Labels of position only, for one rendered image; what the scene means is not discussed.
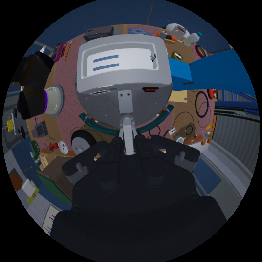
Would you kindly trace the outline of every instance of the bottle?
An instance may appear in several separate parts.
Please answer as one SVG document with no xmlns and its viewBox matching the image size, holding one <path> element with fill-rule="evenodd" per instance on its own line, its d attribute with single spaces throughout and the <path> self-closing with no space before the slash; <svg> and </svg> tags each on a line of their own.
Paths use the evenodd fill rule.
<svg viewBox="0 0 262 262">
<path fill-rule="evenodd" d="M 186 39 L 184 39 L 183 42 L 186 46 L 190 46 L 190 45 L 194 44 L 195 42 L 197 42 L 200 39 L 200 36 L 202 36 L 202 34 L 200 32 L 193 33 L 190 36 L 188 36 Z"/>
</svg>

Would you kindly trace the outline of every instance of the white panel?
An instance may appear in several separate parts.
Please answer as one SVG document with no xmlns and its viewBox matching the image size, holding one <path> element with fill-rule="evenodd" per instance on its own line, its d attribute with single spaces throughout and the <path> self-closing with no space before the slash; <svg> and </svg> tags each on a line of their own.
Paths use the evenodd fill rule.
<svg viewBox="0 0 262 262">
<path fill-rule="evenodd" d="M 115 56 L 118 58 L 110 58 L 94 62 L 95 59 Z M 98 75 L 111 71 L 126 70 L 126 69 L 147 69 L 153 70 L 153 63 L 150 59 L 151 52 L 149 49 L 144 48 L 124 48 L 105 51 L 97 54 L 90 55 L 87 59 L 87 76 Z M 111 64 L 119 64 L 116 67 L 109 67 L 93 71 L 94 68 L 100 66 L 107 66 Z"/>
</svg>

